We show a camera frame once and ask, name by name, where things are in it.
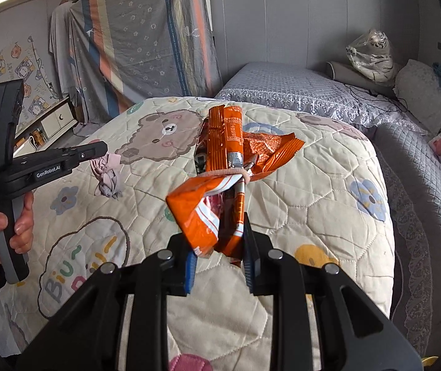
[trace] bed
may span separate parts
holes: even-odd
[[[371,96],[364,89],[344,85],[300,66],[246,64],[216,98],[335,118],[354,125],[367,135],[367,129],[385,122],[425,134],[404,105],[396,105],[381,95]]]
[[[179,231],[164,199],[195,174],[200,124],[218,104],[194,97],[147,99],[89,137],[86,142],[104,140],[110,152],[122,154],[125,187],[118,199],[94,195],[97,180],[88,163],[35,192],[30,275],[0,292],[1,355],[23,350],[103,261],[119,266],[141,262]],[[268,234],[274,246],[302,263],[339,263],[388,316],[394,235],[371,142],[337,120],[251,103],[228,104],[242,107],[245,131],[294,132],[305,141],[288,164],[247,186],[246,210],[253,229]],[[162,146],[150,149],[149,141],[164,135],[165,120],[175,125],[175,132],[165,133]],[[271,299],[251,296],[241,269],[218,253],[198,260],[188,298],[168,300],[173,365],[184,356],[197,356],[213,369],[268,369],[271,328]],[[319,369],[316,342],[313,350]]]
[[[373,139],[396,237],[391,319],[422,357],[441,355],[441,163],[421,136],[382,124]]]

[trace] striped fabric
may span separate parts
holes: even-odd
[[[212,97],[221,88],[204,0],[79,0],[69,20],[87,122],[108,122],[149,97]]]

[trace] plastic bag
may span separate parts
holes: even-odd
[[[294,133],[252,134],[243,132],[241,124],[240,107],[210,108],[195,151],[198,176],[165,198],[199,257],[215,249],[231,259],[241,259],[245,182],[269,176],[304,144]]]
[[[399,71],[391,43],[385,33],[372,29],[346,48],[352,66],[376,83],[390,86]]]

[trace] teddy bear print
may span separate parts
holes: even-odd
[[[129,143],[115,152],[121,155],[123,164],[143,158],[155,162],[174,160],[195,146],[201,123],[201,116],[189,110],[148,114],[139,120],[139,128]]]
[[[298,113],[296,114],[296,117],[298,117],[301,122],[310,124],[311,126],[325,126],[333,129],[334,131],[340,132],[341,134],[350,136],[353,139],[359,139],[361,141],[367,140],[366,136],[364,136],[353,126],[339,120],[334,120],[333,118],[313,116],[307,113]]]

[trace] lace trim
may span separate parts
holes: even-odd
[[[357,124],[367,128],[379,126],[384,122],[392,122],[421,135],[425,134],[425,130],[414,124],[406,114],[399,111],[392,103],[381,102],[380,106],[382,107],[378,108],[375,105],[378,106],[379,103],[373,104],[371,102],[367,104],[365,100],[362,102],[336,102],[325,97],[316,98],[293,93],[235,88],[222,89],[215,98],[306,112],[316,116],[336,118],[347,124]]]
[[[408,264],[408,287],[411,296],[405,305],[404,326],[408,331],[406,337],[419,355],[424,356],[432,332],[433,313],[432,267],[428,238],[399,177],[389,167],[380,151],[377,148],[375,150],[387,186],[389,206],[396,212],[394,220],[411,255]]]

